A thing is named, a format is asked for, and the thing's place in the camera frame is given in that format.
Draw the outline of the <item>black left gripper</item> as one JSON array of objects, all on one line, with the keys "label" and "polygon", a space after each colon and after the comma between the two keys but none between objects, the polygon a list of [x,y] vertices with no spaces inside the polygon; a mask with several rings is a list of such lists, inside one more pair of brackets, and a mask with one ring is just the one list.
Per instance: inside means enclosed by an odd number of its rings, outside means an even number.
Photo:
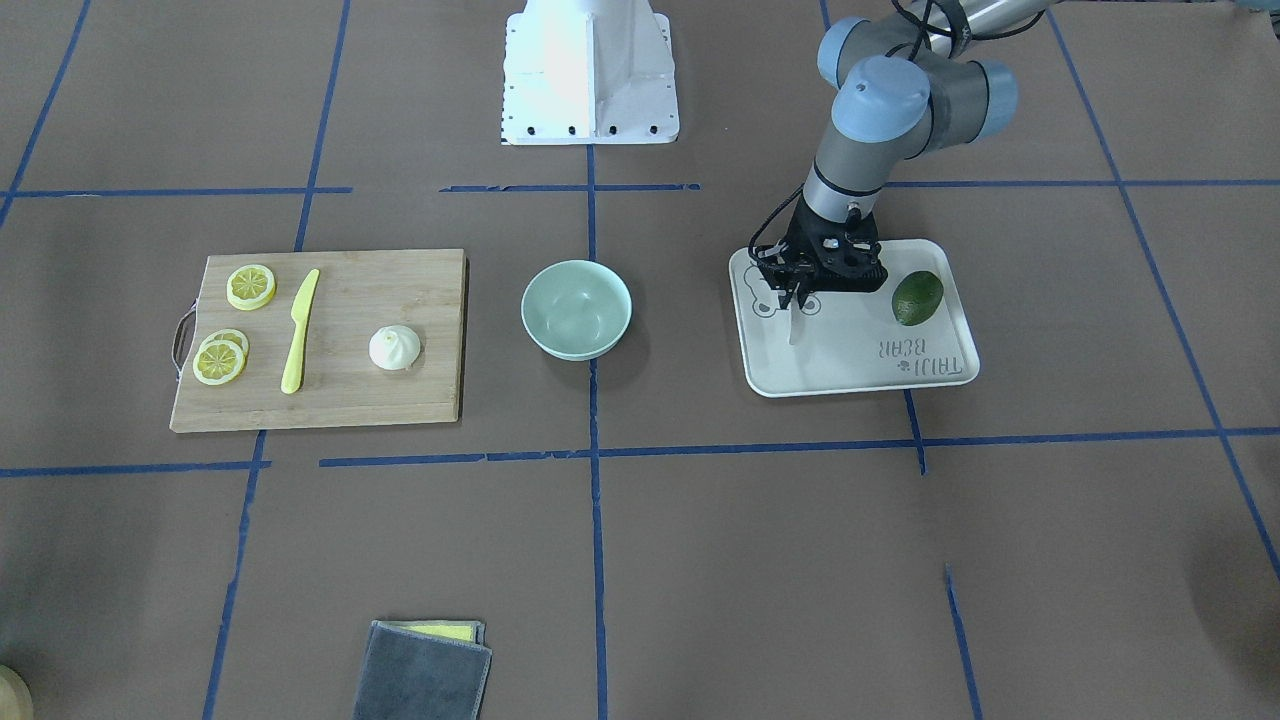
[{"label": "black left gripper", "polygon": [[876,218],[854,209],[831,222],[803,193],[780,245],[780,310],[815,313],[817,292],[872,293],[888,279]]}]

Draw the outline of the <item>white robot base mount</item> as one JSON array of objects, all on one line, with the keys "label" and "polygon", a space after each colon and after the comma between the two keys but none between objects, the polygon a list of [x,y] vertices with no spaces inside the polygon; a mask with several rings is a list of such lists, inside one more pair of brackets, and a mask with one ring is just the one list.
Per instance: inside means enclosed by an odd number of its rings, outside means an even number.
[{"label": "white robot base mount", "polygon": [[648,1],[527,1],[506,20],[500,142],[673,143],[669,18]]}]

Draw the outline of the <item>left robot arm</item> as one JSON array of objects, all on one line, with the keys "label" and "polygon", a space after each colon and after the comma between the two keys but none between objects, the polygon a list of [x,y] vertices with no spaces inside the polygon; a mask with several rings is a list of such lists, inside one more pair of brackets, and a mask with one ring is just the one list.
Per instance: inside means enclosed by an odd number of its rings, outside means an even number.
[{"label": "left robot arm", "polygon": [[872,293],[887,281],[874,205],[908,159],[1001,132],[1018,109],[1012,72],[968,61],[973,45],[1029,29],[1044,1],[896,1],[878,20],[849,17],[820,41],[835,87],[829,120],[777,243],[748,251],[780,309],[813,293]]}]

